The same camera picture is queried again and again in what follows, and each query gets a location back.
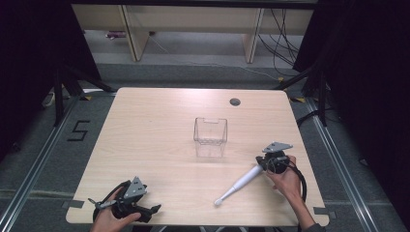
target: black wire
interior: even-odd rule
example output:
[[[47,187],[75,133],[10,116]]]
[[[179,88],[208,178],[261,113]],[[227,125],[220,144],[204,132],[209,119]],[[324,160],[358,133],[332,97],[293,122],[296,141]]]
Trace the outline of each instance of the black wire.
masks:
[[[292,47],[295,48],[297,51],[299,51],[299,49],[298,49],[296,46],[294,46],[290,41],[287,40],[286,23],[285,23],[285,20],[286,20],[286,9],[282,9],[282,26],[281,26],[281,27],[280,27],[280,25],[279,25],[279,23],[278,23],[277,17],[275,16],[275,13],[274,13],[274,11],[273,11],[272,9],[271,9],[271,13],[272,13],[272,16],[274,17],[274,20],[275,20],[275,22],[276,22],[276,24],[277,24],[277,27],[278,27],[279,31],[280,31],[280,35],[283,36],[283,39],[286,41],[287,49],[292,50],[291,47],[290,47],[290,46],[292,46]]]
[[[332,109],[333,109],[332,107],[329,107],[329,108],[326,108],[325,110],[332,110]],[[302,118],[296,120],[296,123],[297,123],[297,125],[298,125],[298,128],[302,125],[302,123],[303,123],[305,120],[307,120],[308,118],[310,118],[310,117],[312,117],[312,116],[314,116],[314,115],[318,115],[318,114],[319,114],[319,110],[316,109],[316,110],[311,111],[309,114],[303,116]]]
[[[288,65],[293,65],[293,63],[290,60],[288,60],[282,54],[278,53],[273,48],[271,48],[267,43],[265,43],[265,41],[262,39],[262,37],[260,37],[260,35],[258,35],[258,37],[259,37],[260,41],[262,42],[262,44],[268,49],[268,51],[270,51],[274,55],[277,55],[281,60],[286,62]]]
[[[105,201],[107,201],[108,198],[109,198],[116,190],[118,190],[120,187],[124,187],[124,186],[128,185],[129,183],[130,183],[130,181],[126,181],[126,182],[123,182],[123,183],[121,183],[120,185],[118,185],[115,189],[113,189],[113,190],[103,199],[102,203],[104,203]]]
[[[287,164],[287,163],[285,163],[285,162],[281,162],[282,164],[284,164],[284,165],[286,165],[286,166],[288,166],[290,169],[292,169],[295,173],[296,173],[296,175],[298,175],[298,177],[299,177],[299,179],[301,180],[301,183],[302,183],[302,200],[304,201],[304,202],[306,202],[307,201],[307,195],[308,195],[308,186],[307,186],[307,181],[305,180],[305,177],[304,177],[304,175],[302,174],[302,172],[298,169],[298,167],[296,166],[296,164],[293,162],[293,161],[289,161],[289,162],[291,162],[292,164],[293,164],[293,166],[292,165],[289,165],[289,164]],[[298,224],[298,232],[301,232],[302,231],[302,227],[301,227],[301,224],[299,223]]]
[[[269,37],[271,38],[271,40],[273,40],[273,41],[274,41],[276,44],[278,44],[279,46],[281,46],[281,47],[283,47],[283,48],[286,48],[286,49],[290,49],[290,50],[292,50],[293,52],[299,52],[299,50],[296,50],[296,49],[293,49],[293,48],[289,48],[288,46],[285,46],[285,45],[283,45],[283,44],[278,43],[277,40],[275,40],[275,38],[272,37],[272,35],[269,35]]]
[[[291,61],[289,61],[288,59],[286,59],[286,57],[284,57],[283,55],[281,55],[280,53],[278,53],[277,51],[275,51],[274,49],[272,49],[271,47],[269,47],[269,46],[262,40],[262,38],[260,37],[260,35],[258,35],[258,37],[259,37],[260,41],[262,42],[262,44],[268,49],[268,51],[270,51],[271,53],[274,54],[274,69],[275,69],[279,74],[281,74],[281,75],[292,76],[292,77],[295,76],[295,75],[290,75],[290,74],[283,73],[283,72],[281,72],[281,71],[278,70],[278,68],[277,68],[277,66],[276,66],[276,63],[275,63],[275,57],[276,57],[276,56],[279,57],[281,60],[283,60],[284,62],[286,62],[286,63],[287,63],[288,65],[290,65],[290,66],[293,66],[293,64],[292,64]]]

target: hand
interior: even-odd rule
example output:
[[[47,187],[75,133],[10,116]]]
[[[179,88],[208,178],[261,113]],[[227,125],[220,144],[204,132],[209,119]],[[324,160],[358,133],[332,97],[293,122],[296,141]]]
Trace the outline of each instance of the hand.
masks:
[[[288,157],[290,159],[289,165],[296,165],[296,158]],[[301,180],[295,171],[287,167],[283,173],[276,174],[267,171],[266,175],[275,183],[274,189],[278,189],[289,201],[302,230],[310,228],[315,222],[302,199]]]
[[[117,189],[107,201],[114,200],[120,190],[121,188]],[[140,217],[140,213],[134,213],[128,215],[127,217],[118,219],[112,214],[111,207],[107,207],[101,210],[97,215],[93,227],[91,227],[91,232],[119,232],[126,225],[139,219]]]
[[[288,156],[290,159],[289,165],[296,165],[296,158]],[[282,193],[287,200],[301,196],[301,180],[299,176],[290,167],[287,167],[284,172],[276,174],[266,172],[267,176],[275,183],[274,189]]]

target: sleeve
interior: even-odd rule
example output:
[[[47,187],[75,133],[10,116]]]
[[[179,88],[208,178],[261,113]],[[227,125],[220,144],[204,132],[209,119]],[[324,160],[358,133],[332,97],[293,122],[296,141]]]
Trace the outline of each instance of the sleeve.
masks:
[[[307,230],[305,230],[305,232],[325,232],[326,228],[320,226],[320,224],[315,223],[314,225],[312,225],[311,227],[309,227]]]

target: wooden table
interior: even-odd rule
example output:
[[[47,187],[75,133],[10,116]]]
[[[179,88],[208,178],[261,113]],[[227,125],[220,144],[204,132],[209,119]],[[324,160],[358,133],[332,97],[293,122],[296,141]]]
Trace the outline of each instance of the wooden table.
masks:
[[[230,104],[236,98],[238,106]],[[199,158],[193,142],[197,117],[227,119],[222,158]],[[107,115],[67,221],[92,223],[94,205],[120,183],[138,176],[148,193],[138,202],[162,204],[153,225],[287,226],[298,221],[286,199],[264,174],[214,205],[245,173],[270,142],[293,144],[287,155],[307,179],[307,206],[326,225],[324,207],[308,155],[286,94],[282,91],[122,88]]]

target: clear plastic box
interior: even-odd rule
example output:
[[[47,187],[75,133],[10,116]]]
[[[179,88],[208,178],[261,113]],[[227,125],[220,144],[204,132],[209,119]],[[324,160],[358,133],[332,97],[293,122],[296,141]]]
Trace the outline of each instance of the clear plastic box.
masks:
[[[227,133],[226,119],[196,118],[193,133],[196,155],[198,157],[222,157],[227,142]]]

